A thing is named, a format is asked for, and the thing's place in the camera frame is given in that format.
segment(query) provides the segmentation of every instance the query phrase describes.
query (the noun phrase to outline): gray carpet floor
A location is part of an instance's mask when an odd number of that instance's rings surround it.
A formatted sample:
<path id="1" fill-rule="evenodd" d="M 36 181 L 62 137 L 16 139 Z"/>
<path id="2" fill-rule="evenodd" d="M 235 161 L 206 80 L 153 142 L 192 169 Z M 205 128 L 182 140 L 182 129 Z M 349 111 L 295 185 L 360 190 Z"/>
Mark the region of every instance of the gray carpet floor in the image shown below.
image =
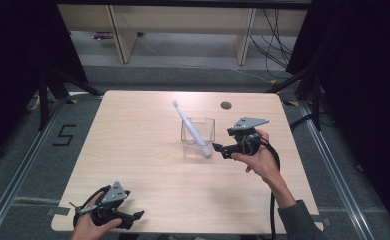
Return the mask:
<path id="1" fill-rule="evenodd" d="M 176 69 L 176 68 L 120 68 L 85 67 L 91 86 L 101 91 L 155 90 L 155 91 L 218 91 L 218 92 L 263 92 L 271 85 L 273 77 L 288 77 L 284 72 L 243 71 L 263 80 L 219 69 Z M 279 93 L 282 101 L 295 100 L 294 92 L 298 83 Z M 67 85 L 70 92 L 81 91 Z M 80 149 L 85 141 L 101 100 L 92 96 L 79 97 L 75 104 L 64 104 L 54 119 L 43 147 L 26 176 L 6 218 L 0 226 L 0 239 L 67 239 L 70 233 L 55 232 L 51 229 L 52 216 L 48 210 L 57 206 L 68 178 L 71 175 Z M 288 123 L 302 117 L 297 106 L 283 105 Z M 322 134 L 338 162 L 353 195 L 365 214 L 376 239 L 390 239 L 390 216 L 374 192 L 363 172 L 353 165 L 355 158 L 345 144 L 332 116 L 321 115 Z M 69 146 L 58 147 L 64 139 L 57 135 L 64 124 L 75 124 L 65 134 L 74 135 Z M 3 144 L 5 155 L 0 157 L 0 196 L 3 194 L 15 170 L 25 157 L 39 128 L 38 109 L 30 111 L 18 122 L 15 130 Z M 314 143 L 306 123 L 300 124 L 293 132 L 308 181 L 320 215 L 330 221 L 325 234 L 329 239 L 359 239 L 349 215 L 341 201 L 335 185 Z M 109 233 L 104 239 L 118 239 L 118 234 Z"/>

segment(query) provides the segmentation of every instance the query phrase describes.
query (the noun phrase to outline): black stand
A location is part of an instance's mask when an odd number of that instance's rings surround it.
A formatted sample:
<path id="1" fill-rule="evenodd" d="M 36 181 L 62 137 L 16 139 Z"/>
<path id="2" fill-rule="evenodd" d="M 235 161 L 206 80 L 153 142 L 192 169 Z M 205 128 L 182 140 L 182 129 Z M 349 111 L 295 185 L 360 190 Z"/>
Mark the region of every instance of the black stand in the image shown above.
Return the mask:
<path id="1" fill-rule="evenodd" d="M 321 130 L 319 124 L 320 77 L 325 75 L 323 69 L 331 62 L 332 56 L 339 46 L 339 41 L 345 26 L 349 22 L 348 19 L 350 18 L 347 16 L 348 7 L 349 0 L 341 2 L 340 5 L 336 7 L 335 11 L 337 11 L 337 14 L 329 28 L 326 30 L 323 40 L 314 52 L 313 58 L 308 66 L 284 82 L 266 91 L 266 93 L 276 93 L 298 80 L 301 80 L 295 96 L 297 99 L 305 99 L 310 93 L 313 94 L 311 119 L 318 131 Z"/>
<path id="2" fill-rule="evenodd" d="M 39 131 L 42 130 L 46 123 L 49 121 L 49 110 L 48 110 L 48 93 L 47 89 L 52 92 L 55 99 L 67 99 L 70 94 L 65 88 L 62 80 L 72 83 L 73 85 L 81 88 L 82 90 L 87 91 L 88 93 L 101 96 L 104 93 L 100 92 L 85 82 L 79 81 L 67 73 L 53 68 L 46 68 L 42 71 L 41 76 L 39 78 L 39 99 L 40 99 L 40 126 Z"/>

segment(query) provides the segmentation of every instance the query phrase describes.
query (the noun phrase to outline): hand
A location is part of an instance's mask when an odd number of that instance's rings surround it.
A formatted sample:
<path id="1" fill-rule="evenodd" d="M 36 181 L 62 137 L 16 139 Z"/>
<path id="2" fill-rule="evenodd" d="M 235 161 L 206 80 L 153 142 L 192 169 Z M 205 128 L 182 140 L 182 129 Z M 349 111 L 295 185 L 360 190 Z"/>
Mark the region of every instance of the hand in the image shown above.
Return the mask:
<path id="1" fill-rule="evenodd" d="M 96 200 L 103 194 L 98 193 L 88 204 L 88 206 L 95 205 Z M 80 216 L 77 220 L 76 227 L 74 228 L 71 240 L 97 240 L 100 239 L 105 233 L 113 228 L 118 227 L 121 224 L 121 219 L 117 218 L 109 221 L 102 226 L 96 226 L 92 221 L 92 213 L 86 213 Z"/>
<path id="2" fill-rule="evenodd" d="M 257 133 L 269 141 L 269 134 L 257 129 Z M 258 152 L 253 156 L 247 156 L 242 153 L 232 153 L 231 157 L 234 160 L 241 161 L 247 164 L 245 172 L 249 173 L 253 170 L 256 174 L 260 175 L 264 182 L 270 184 L 272 180 L 280 177 L 279 169 L 277 168 L 276 161 L 271 152 L 263 145 L 260 146 Z"/>

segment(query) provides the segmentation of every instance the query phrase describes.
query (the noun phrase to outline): wooden tabletop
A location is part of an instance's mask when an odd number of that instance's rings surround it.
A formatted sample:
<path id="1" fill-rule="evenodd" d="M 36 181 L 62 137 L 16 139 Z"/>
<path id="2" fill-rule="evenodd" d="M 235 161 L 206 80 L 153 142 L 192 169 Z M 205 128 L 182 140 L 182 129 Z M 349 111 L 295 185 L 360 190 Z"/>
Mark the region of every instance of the wooden tabletop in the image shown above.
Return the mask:
<path id="1" fill-rule="evenodd" d="M 210 159 L 184 157 L 175 99 L 187 117 L 215 119 L 215 142 L 223 145 L 236 143 L 227 129 L 241 117 L 268 119 L 256 128 L 269 133 L 294 197 L 318 214 L 279 97 L 263 93 L 107 92 L 59 206 L 79 206 L 119 181 L 131 191 L 119 211 L 145 214 L 130 230 L 115 231 L 270 233 L 270 189 L 258 175 L 218 152 Z M 231 109 L 223 109 L 222 102 Z M 52 228 L 72 231 L 73 215 L 73 209 L 68 216 L 55 215 Z M 284 233 L 277 213 L 275 218 L 277 233 Z"/>

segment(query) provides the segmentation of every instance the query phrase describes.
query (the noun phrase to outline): person's right hand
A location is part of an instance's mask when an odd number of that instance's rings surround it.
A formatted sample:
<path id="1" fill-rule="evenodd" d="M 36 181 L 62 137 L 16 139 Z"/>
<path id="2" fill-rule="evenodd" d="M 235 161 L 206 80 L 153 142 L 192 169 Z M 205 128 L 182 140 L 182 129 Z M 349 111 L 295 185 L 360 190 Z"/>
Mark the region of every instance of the person's right hand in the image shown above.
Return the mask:
<path id="1" fill-rule="evenodd" d="M 269 134 L 257 129 L 257 133 L 261 136 L 261 141 L 269 142 Z M 279 169 L 271 152 L 263 145 L 260 146 L 258 152 L 253 156 L 247 156 L 242 153 L 232 153 L 231 157 L 234 160 L 241 161 L 247 164 L 245 172 L 249 173 L 253 170 L 258 174 L 264 182 L 270 184 L 272 180 L 280 177 Z"/>

